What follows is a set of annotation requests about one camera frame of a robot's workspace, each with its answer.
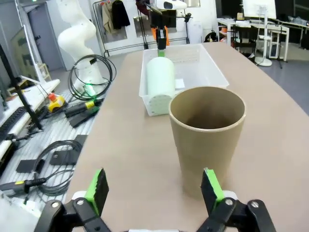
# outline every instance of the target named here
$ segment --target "brown cup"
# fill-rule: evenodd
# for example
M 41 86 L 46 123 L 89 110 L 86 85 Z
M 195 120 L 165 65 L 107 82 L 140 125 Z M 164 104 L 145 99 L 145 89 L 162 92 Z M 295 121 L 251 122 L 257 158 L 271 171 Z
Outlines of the brown cup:
M 246 116 L 244 101 L 219 87 L 197 87 L 178 94 L 169 117 L 183 176 L 183 188 L 201 198 L 204 168 L 214 169 L 222 184 Z

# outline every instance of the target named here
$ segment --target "gray door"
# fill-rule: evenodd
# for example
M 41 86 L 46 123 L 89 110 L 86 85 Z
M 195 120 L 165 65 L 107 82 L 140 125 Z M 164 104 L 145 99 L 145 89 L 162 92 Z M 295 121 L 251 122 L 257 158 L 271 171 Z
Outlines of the gray door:
M 28 17 L 42 62 L 49 71 L 64 69 L 46 3 L 30 11 Z

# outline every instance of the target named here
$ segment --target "screw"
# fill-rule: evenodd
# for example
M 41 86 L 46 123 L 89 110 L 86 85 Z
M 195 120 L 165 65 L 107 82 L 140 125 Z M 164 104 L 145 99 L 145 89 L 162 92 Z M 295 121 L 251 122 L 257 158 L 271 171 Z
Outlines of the screw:
M 225 201 L 225 204 L 227 204 L 227 205 L 232 205 L 232 204 L 233 204 L 233 202 L 232 202 L 232 200 L 227 199 L 227 200 Z
M 251 205 L 254 207 L 254 208 L 258 208 L 259 207 L 259 204 L 257 202 L 251 202 Z
M 83 201 L 83 200 L 79 200 L 79 201 L 77 202 L 77 204 L 78 204 L 78 205 L 82 205 L 82 204 L 84 204 L 84 201 Z
M 52 207 L 53 207 L 53 208 L 58 207 L 58 205 L 59 205 L 59 203 L 58 203 L 58 202 L 54 202 L 54 203 L 52 203 Z

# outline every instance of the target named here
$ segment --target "whiteboard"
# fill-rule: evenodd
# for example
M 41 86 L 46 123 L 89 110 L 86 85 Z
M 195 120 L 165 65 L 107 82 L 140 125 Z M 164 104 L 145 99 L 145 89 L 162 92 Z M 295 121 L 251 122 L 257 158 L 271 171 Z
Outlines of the whiteboard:
M 267 8 L 268 18 L 277 18 L 275 0 L 243 0 L 243 11 L 245 17 L 264 18 L 260 7 Z

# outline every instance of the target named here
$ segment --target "black keyboard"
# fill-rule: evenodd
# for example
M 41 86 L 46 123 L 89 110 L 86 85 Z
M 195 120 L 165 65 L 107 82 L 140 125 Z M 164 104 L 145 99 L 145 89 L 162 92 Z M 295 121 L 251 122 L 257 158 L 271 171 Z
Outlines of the black keyboard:
M 0 127 L 0 143 L 5 140 L 10 130 L 15 126 L 19 119 L 26 113 L 24 106 L 18 107 L 14 113 Z

